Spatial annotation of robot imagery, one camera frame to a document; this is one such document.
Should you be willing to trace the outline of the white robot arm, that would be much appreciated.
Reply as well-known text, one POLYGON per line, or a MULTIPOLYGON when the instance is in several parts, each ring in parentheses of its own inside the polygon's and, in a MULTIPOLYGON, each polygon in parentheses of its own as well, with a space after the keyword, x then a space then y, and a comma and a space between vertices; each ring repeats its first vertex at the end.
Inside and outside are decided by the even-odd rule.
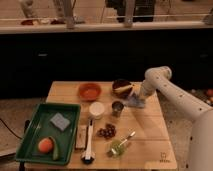
POLYGON ((137 98, 144 102, 159 90, 193 123, 185 171, 213 171, 213 107, 189 94, 170 79, 168 66, 145 71, 137 98))

